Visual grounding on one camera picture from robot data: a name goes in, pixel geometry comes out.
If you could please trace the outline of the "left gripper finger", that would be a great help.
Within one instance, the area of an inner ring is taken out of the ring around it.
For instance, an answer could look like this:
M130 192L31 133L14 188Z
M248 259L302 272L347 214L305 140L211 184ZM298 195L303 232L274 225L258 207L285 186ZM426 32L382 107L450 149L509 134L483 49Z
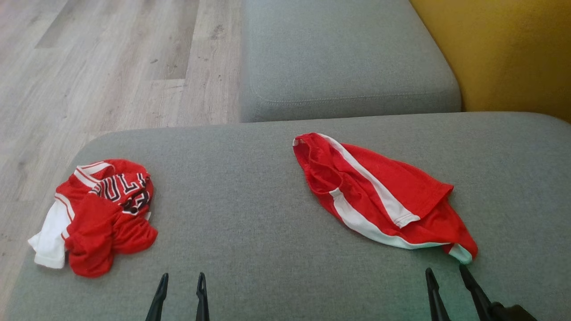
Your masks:
M198 298L196 321L210 321L206 276L203 272L198 277L196 296Z
M169 285L169 274L161 276L159 285L149 307L145 321L161 321L163 304L165 302Z

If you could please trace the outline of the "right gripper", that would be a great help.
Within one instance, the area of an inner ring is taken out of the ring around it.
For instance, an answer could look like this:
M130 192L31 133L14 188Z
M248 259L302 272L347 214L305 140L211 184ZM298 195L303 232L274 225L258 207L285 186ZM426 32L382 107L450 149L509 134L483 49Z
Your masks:
M505 307L499 302L491 304L491 301L465 264L459 265L459 272L463 279L463 284L471 293L480 321L538 321L520 305ZM426 285L431 321L451 321L440 296L440 286L431 268L426 269Z

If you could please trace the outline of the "red Bulls jersey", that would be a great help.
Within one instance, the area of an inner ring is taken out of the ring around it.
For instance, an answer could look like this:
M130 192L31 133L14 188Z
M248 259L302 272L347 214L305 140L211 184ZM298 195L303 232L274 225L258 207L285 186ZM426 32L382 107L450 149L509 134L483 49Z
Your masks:
M56 188L39 232L28 239L34 262L84 278L110 271L117 254L146 250L158 231L149 223L154 186L147 169L127 159L78 166Z

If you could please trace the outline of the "large grey sofa chaise cushion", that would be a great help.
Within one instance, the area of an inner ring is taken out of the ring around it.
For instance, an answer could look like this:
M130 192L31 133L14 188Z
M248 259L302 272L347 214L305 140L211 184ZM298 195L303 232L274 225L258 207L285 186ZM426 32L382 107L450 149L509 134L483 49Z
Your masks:
M206 274L212 320L428 321L426 268L452 320L478 319L457 260L352 232L318 203L292 141L319 132L454 185L488 297L571 321L571 124L528 112L454 112L109 133L71 167L126 158L157 189L155 244L96 279L27 254L9 321L144 321L169 273L163 321L193 321Z

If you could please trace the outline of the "red shorts with white stripe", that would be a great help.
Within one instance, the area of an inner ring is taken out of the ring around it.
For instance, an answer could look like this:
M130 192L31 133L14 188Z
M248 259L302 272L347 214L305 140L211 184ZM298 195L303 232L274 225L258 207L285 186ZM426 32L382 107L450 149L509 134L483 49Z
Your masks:
M475 240L449 203L453 185L320 133L297 136L292 150L320 205L349 229L407 250L440 247L463 264L477 257Z

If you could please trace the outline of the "yellow sofa backrest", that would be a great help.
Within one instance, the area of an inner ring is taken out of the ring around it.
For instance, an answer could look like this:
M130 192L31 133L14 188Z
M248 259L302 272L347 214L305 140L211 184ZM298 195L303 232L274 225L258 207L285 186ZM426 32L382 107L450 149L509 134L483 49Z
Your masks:
M410 0L458 81L463 111L571 123L571 0Z

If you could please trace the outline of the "grey sofa seat cushion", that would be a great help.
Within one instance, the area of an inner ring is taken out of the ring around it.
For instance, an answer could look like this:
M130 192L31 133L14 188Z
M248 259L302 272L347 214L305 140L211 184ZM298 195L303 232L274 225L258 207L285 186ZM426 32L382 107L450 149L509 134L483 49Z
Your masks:
M410 0L243 0L240 121L459 112Z

